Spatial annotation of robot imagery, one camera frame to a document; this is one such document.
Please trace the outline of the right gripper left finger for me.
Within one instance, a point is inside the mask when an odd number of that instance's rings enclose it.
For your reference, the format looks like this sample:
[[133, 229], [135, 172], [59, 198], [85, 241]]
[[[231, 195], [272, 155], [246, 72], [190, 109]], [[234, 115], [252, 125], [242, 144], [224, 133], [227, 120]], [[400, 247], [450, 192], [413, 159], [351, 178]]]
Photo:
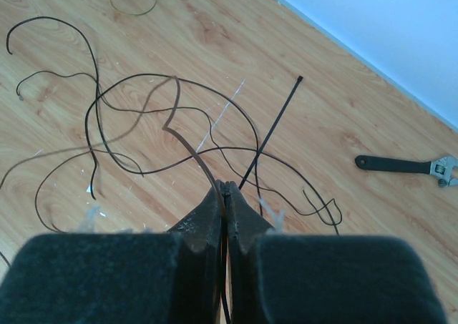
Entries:
[[167, 232], [37, 235], [1, 284], [3, 323], [215, 323], [217, 193]]

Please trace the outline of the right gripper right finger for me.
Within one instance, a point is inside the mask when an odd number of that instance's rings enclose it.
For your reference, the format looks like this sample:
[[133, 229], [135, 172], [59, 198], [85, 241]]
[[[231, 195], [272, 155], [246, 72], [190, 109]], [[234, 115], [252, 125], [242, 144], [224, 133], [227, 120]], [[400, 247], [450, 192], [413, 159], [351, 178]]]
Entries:
[[421, 258], [397, 237], [277, 233], [225, 184], [234, 323], [445, 323]]

